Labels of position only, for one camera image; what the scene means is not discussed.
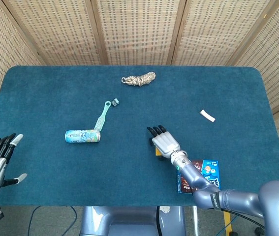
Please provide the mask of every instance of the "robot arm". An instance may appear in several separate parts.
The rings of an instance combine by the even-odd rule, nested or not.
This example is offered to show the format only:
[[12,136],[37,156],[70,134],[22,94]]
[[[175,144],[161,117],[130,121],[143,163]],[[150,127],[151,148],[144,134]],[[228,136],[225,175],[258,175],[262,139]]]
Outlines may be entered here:
[[193,196],[199,208],[228,209],[264,218],[266,235],[279,235],[279,181],[264,184],[259,194],[231,189],[220,191],[199,173],[187,153],[181,150],[179,143],[163,126],[148,127],[148,130],[161,154],[171,160],[191,187],[198,189]]

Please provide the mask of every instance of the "table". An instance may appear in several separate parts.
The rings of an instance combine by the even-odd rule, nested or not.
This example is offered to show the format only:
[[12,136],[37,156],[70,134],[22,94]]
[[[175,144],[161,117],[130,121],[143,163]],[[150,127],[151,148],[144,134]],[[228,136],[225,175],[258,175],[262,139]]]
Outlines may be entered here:
[[[149,85],[121,78],[156,73]],[[99,143],[69,144],[111,107]],[[205,110],[216,118],[200,115]],[[190,159],[218,160],[223,189],[257,192],[279,179],[279,139],[260,73],[251,67],[15,66],[0,90],[0,137],[24,134],[0,203],[49,206],[186,206],[176,169],[158,161],[147,126],[162,124]]]

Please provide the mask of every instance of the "colorful box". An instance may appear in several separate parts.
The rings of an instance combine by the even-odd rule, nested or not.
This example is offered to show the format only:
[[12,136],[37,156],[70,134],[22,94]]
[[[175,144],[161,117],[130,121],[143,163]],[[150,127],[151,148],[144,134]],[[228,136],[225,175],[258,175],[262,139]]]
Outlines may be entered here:
[[[220,189],[220,177],[219,177],[219,164],[218,161],[202,160],[192,161],[193,165],[203,177]],[[191,188],[188,182],[181,176],[178,171],[178,193],[193,193],[197,189]]]

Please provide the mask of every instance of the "braided rope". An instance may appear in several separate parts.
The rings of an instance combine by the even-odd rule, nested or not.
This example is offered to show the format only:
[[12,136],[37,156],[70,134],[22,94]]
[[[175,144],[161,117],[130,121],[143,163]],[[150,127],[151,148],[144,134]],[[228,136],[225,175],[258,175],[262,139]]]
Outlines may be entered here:
[[152,80],[155,79],[155,73],[149,72],[148,74],[141,76],[128,76],[127,78],[122,77],[122,83],[133,85],[133,86],[142,86],[149,84]]

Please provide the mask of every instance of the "yellow object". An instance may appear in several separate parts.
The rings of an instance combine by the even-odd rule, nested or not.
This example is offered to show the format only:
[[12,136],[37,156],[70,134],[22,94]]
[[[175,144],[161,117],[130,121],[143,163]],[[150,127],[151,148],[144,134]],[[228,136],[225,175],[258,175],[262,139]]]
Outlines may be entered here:
[[[223,218],[224,218],[224,225],[228,225],[231,222],[231,218],[230,218],[230,213],[229,212],[223,212]],[[226,235],[228,236],[229,233],[232,231],[232,226],[231,224],[228,225],[228,227],[226,227]]]
[[157,147],[155,147],[155,155],[162,156],[161,152],[159,151],[159,149],[157,149]]

